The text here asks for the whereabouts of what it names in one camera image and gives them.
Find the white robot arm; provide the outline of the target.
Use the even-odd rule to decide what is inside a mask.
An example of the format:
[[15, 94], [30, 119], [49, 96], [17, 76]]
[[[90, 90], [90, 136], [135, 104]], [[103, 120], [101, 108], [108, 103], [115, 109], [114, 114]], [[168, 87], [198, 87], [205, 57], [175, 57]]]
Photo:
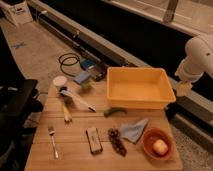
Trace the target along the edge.
[[213, 34], [195, 36], [185, 44], [186, 57], [180, 62], [175, 75], [179, 77], [176, 95], [186, 96], [204, 73], [213, 79]]

